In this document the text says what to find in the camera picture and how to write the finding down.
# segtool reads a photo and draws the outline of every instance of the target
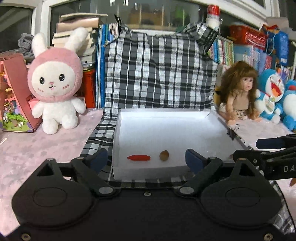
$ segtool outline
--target bunny ear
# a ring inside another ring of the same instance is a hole
[[[75,29],[65,43],[64,48],[77,52],[84,44],[88,33],[89,32],[85,28]]]
[[[35,57],[47,50],[46,40],[43,33],[38,33],[34,36],[32,40],[32,49]]]

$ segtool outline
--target plaid fabric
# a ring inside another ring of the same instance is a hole
[[[123,24],[121,31],[105,50],[104,120],[116,120],[121,108],[215,109],[218,64],[206,54],[215,31],[205,23],[175,35],[148,36]]]
[[[87,140],[81,156],[104,148],[109,161],[99,177],[114,187],[179,187],[193,177],[115,181],[111,157],[116,119],[120,108],[196,108],[215,110],[213,103],[217,64],[205,53],[214,41],[203,23],[190,24],[180,34],[147,36],[121,25],[121,35],[106,47],[106,102],[101,122]],[[283,208],[275,226],[283,233],[295,230],[286,201],[276,182],[271,185],[282,198]]]

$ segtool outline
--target pink toy box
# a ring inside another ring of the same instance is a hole
[[[22,54],[0,54],[0,129],[3,131],[34,132],[41,118],[32,116],[36,104],[27,82],[27,68]]]

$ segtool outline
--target brown stone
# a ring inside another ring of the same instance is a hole
[[[160,154],[159,154],[159,158],[162,160],[162,161],[166,161],[169,157],[169,153],[167,150],[164,150],[162,151]]]

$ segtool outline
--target doll's eye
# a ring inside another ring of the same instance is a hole
[[[40,80],[39,80],[39,82],[40,82],[40,84],[42,84],[42,85],[43,85],[43,84],[44,84],[44,78],[43,78],[43,77],[41,77],[41,78],[40,78]]]
[[[64,81],[65,80],[64,74],[60,74],[59,79],[60,79],[60,81]]]

